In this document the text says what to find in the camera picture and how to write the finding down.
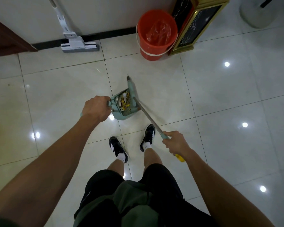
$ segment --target black baseboard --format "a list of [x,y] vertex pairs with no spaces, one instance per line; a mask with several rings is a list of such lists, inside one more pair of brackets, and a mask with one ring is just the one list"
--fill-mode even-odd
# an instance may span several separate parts
[[[118,36],[134,34],[134,33],[136,33],[136,27],[112,30],[112,31],[107,31],[107,32],[102,32],[102,33],[85,35],[81,37],[83,38],[85,42],[88,42],[88,41],[95,41],[95,40],[100,40],[100,39],[105,39],[105,38],[114,38]],[[46,41],[46,42],[32,44],[32,46],[34,46],[38,50],[42,50],[42,49],[60,47],[60,44],[63,44],[63,43],[68,43],[68,39]]]

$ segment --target sneaker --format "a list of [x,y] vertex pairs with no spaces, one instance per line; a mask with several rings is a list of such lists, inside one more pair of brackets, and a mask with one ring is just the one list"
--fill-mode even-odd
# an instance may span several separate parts
[[143,140],[140,144],[140,151],[144,152],[144,149],[143,149],[143,146],[142,146],[143,143],[145,143],[145,142],[150,142],[150,144],[153,143],[155,133],[156,133],[155,126],[152,125],[152,124],[148,125],[147,128],[145,129],[145,132],[144,132],[144,138],[143,138]]
[[113,136],[109,139],[109,146],[113,150],[113,152],[115,153],[116,157],[118,156],[119,153],[124,153],[125,154],[125,163],[127,163],[128,155],[125,152],[124,148],[121,145],[120,140],[117,137]]

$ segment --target white mop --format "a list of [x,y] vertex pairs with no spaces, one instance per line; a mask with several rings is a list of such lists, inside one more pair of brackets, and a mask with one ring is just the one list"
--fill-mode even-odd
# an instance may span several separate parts
[[64,37],[68,39],[68,43],[61,44],[62,52],[75,53],[99,51],[99,46],[96,44],[96,42],[84,42],[82,37],[77,36],[77,34],[66,23],[64,15],[61,13],[56,3],[53,0],[49,0],[49,2],[53,6],[53,9],[56,11],[59,23],[64,31]]

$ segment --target forearm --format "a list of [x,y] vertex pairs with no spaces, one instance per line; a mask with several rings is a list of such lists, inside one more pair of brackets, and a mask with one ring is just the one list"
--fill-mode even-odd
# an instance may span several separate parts
[[220,226],[273,226],[269,219],[189,149],[184,159],[211,216]]
[[68,186],[86,141],[97,125],[90,115],[81,117],[12,179],[0,191],[0,216],[21,226],[43,226]]

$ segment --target left hand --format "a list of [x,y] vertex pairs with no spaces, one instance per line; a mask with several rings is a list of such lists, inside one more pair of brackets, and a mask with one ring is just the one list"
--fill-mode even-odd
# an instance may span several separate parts
[[110,107],[107,106],[109,100],[109,96],[95,96],[87,100],[82,110],[82,116],[90,114],[98,119],[99,122],[103,122],[111,113]]

